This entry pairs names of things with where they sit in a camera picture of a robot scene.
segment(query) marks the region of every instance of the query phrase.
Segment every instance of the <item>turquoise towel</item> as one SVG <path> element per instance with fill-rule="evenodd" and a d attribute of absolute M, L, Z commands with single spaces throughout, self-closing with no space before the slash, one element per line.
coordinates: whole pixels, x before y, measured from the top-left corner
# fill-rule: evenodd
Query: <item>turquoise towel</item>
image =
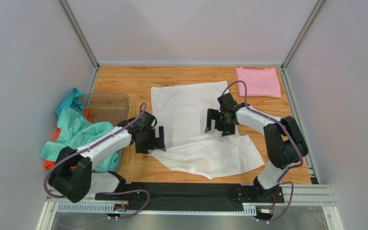
<path fill-rule="evenodd" d="M 61 129 L 56 142 L 48 141 L 42 148 L 41 158 L 56 161 L 61 149 L 69 146 L 73 149 L 91 143 L 109 133 L 113 129 L 110 122 L 91 124 L 75 110 L 64 107 L 58 118 L 58 128 Z M 99 163 L 95 170 L 100 173 L 114 171 L 119 153 L 116 152 Z"/>
<path fill-rule="evenodd" d="M 65 98 L 62 104 L 57 109 L 57 116 L 61 115 L 62 109 L 65 107 L 70 107 L 76 112 L 83 114 L 83 106 L 79 102 L 79 98 L 83 97 L 83 93 L 77 88 L 73 88 L 69 95 Z"/>

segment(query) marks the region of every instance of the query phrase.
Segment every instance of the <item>white cloth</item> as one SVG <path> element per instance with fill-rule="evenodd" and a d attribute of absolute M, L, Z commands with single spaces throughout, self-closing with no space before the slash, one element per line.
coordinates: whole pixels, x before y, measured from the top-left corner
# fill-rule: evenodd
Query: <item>white cloth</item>
<path fill-rule="evenodd" d="M 208 179 L 231 176 L 264 164 L 249 136 L 222 137 L 212 129 L 204 133 L 207 109 L 219 109 L 217 98 L 227 87 L 226 81 L 151 88 L 151 106 L 158 125 L 164 126 L 167 151 L 154 150 L 156 158 L 170 171 L 182 171 Z"/>

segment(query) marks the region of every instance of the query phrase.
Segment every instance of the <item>plastic bin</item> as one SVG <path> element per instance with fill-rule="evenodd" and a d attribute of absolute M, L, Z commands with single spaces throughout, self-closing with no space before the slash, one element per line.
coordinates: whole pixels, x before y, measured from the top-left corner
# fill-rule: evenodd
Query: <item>plastic bin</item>
<path fill-rule="evenodd" d="M 119 122 L 126 120 L 129 113 L 130 98 L 124 93 L 112 94 L 85 94 L 79 98 L 84 108 L 87 108 L 94 123 L 108 121 L 116 126 Z M 119 150 L 119 158 L 115 172 L 120 169 L 123 149 Z"/>

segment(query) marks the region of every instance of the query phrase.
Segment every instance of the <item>pink folded towel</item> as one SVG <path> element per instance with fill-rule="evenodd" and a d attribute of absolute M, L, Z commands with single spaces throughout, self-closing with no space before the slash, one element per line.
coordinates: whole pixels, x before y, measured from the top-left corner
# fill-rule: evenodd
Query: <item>pink folded towel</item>
<path fill-rule="evenodd" d="M 279 79 L 275 68 L 270 69 L 244 69 L 236 68 L 236 79 L 246 84 L 248 97 L 275 97 L 281 98 Z M 238 83 L 239 96 L 245 96 L 245 88 Z"/>

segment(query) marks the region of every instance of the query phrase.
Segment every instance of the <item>wooden table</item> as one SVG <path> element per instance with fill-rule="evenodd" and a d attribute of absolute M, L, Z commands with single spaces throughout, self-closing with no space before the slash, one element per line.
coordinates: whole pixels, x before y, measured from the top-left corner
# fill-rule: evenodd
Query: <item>wooden table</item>
<path fill-rule="evenodd" d="M 246 69 L 264 69 L 262 67 L 244 67 Z M 279 69 L 282 98 L 254 97 L 248 103 L 254 108 L 273 116 L 285 117 L 291 115 L 288 99 L 285 94 Z M 101 67 L 94 93 L 126 93 L 130 96 L 129 117 L 139 114 L 140 104 L 147 103 L 147 111 L 152 112 L 150 88 L 195 83 L 236 80 L 235 67 Z M 237 86 L 230 88 L 237 102 L 243 102 L 238 95 Z M 265 138 L 249 127 L 238 125 L 241 135 L 249 135 L 264 159 L 268 162 Z M 134 145 L 125 148 L 119 174 L 130 182 L 176 182 L 176 183 L 252 183 L 264 166 L 234 176 L 208 180 L 199 175 L 185 172 L 171 172 L 155 158 L 135 153 Z M 304 166 L 290 171 L 282 181 L 292 181 L 296 184 L 311 184 L 309 173 Z"/>

